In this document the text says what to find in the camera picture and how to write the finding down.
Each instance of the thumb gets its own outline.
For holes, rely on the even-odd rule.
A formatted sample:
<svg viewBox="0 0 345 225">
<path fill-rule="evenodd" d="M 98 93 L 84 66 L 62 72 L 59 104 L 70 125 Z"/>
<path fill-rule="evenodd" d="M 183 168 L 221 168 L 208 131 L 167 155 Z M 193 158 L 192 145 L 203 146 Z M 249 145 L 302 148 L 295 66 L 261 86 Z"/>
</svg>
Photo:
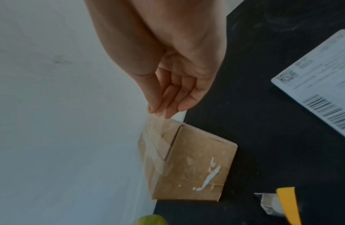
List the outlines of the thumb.
<svg viewBox="0 0 345 225">
<path fill-rule="evenodd" d="M 148 101 L 148 113 L 154 113 L 162 99 L 161 86 L 155 73 L 148 75 L 136 75 L 133 79 L 142 90 Z"/>
</svg>

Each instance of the green round object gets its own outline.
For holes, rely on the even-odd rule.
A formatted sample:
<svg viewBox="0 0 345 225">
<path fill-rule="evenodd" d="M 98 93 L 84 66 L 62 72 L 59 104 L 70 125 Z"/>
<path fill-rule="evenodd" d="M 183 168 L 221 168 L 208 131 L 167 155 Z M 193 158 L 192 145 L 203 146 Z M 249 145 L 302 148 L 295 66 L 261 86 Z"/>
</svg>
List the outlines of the green round object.
<svg viewBox="0 0 345 225">
<path fill-rule="evenodd" d="M 140 218 L 134 225 L 169 225 L 166 220 L 158 215 L 150 215 Z"/>
</svg>

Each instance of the barcode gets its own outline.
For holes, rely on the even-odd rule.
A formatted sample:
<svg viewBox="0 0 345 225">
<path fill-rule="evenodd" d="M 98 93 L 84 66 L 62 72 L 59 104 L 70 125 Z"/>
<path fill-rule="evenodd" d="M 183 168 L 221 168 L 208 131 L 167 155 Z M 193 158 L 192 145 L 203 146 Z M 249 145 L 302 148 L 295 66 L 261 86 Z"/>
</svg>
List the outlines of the barcode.
<svg viewBox="0 0 345 225">
<path fill-rule="evenodd" d="M 345 110 L 343 108 L 319 95 L 314 95 L 303 103 L 337 127 L 345 130 Z"/>
<path fill-rule="evenodd" d="M 290 81 L 292 81 L 293 79 L 295 79 L 296 77 L 298 77 L 299 74 L 295 73 L 294 71 L 287 69 L 286 71 L 284 71 L 282 74 L 280 74 L 277 79 L 279 81 L 281 81 L 283 84 L 287 84 Z"/>
</svg>

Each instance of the brown box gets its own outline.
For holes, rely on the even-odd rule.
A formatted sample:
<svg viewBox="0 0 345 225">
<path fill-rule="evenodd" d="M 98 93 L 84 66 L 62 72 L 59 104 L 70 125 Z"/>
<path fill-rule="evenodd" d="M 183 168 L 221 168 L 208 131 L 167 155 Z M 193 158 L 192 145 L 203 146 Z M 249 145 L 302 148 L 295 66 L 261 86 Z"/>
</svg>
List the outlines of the brown box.
<svg viewBox="0 0 345 225">
<path fill-rule="evenodd" d="M 138 147 L 152 199 L 218 201 L 237 151 L 233 142 L 152 115 Z"/>
</svg>

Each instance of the yellow plastic piece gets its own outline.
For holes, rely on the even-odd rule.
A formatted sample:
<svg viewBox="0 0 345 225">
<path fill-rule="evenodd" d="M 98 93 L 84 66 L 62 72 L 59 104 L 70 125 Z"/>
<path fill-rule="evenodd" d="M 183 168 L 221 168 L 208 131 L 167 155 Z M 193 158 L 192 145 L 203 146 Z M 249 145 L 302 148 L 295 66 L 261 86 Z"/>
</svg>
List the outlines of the yellow plastic piece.
<svg viewBox="0 0 345 225">
<path fill-rule="evenodd" d="M 279 188 L 276 190 L 285 216 L 291 225 L 302 225 L 296 201 L 295 188 Z"/>
<path fill-rule="evenodd" d="M 169 225 L 166 220 L 158 215 L 150 215 L 140 218 L 134 225 Z"/>
</svg>

